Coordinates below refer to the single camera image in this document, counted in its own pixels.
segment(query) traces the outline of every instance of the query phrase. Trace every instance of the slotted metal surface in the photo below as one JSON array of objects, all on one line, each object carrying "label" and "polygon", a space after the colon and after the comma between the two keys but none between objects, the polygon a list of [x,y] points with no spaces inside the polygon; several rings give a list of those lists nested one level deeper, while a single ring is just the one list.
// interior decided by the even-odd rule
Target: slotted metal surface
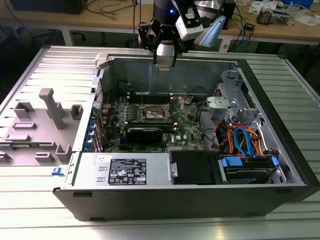
[{"label": "slotted metal surface", "polygon": [[[6,126],[15,116],[12,108],[18,99],[30,100],[32,104],[45,107],[41,101],[35,100],[42,87],[53,88],[56,101],[61,101],[65,108],[83,103],[97,74],[94,65],[96,54],[108,51],[113,49],[52,47],[41,52],[0,115],[0,137],[3,137]],[[191,52],[187,56],[207,54],[225,60],[247,60],[320,179],[320,108],[309,87],[289,68],[288,63],[275,55]],[[0,167],[1,239],[26,236],[56,239],[57,235],[63,238],[121,240],[320,239],[320,193],[303,202],[285,204],[266,217],[80,222],[52,194],[53,186],[60,185],[64,180],[52,177],[52,170],[48,166]],[[237,204],[237,196],[234,196],[234,204]]]}]

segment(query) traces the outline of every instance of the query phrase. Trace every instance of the black plastic cover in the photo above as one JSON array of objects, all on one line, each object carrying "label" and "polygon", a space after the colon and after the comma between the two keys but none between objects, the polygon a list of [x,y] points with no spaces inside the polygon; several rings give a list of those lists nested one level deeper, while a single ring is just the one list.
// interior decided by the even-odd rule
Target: black plastic cover
[{"label": "black plastic cover", "polygon": [[218,159],[220,154],[204,150],[173,150],[170,162],[176,163],[178,176],[173,178],[177,185],[217,185],[221,184]]}]

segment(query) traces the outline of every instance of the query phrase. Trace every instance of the power supply label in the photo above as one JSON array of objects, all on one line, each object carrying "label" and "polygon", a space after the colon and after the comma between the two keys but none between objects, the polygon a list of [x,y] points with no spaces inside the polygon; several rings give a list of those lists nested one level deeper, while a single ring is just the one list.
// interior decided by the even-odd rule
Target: power supply label
[{"label": "power supply label", "polygon": [[146,159],[111,159],[108,183],[110,185],[146,185]]}]

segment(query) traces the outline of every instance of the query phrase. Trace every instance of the white label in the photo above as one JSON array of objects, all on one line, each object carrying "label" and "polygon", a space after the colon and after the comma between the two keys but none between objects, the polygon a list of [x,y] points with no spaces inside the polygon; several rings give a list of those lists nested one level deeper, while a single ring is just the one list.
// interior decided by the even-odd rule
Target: white label
[{"label": "white label", "polygon": [[112,155],[98,155],[96,157],[96,161],[100,163],[110,162],[112,159]]}]

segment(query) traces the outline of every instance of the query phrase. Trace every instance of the motherboard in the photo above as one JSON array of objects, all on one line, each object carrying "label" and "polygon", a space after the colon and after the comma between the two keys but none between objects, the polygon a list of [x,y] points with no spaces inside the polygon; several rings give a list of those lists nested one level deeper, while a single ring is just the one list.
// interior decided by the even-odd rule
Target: motherboard
[{"label": "motherboard", "polygon": [[106,105],[106,153],[167,153],[171,150],[204,150],[198,127],[197,104],[184,96],[161,100],[127,101],[118,98]]}]

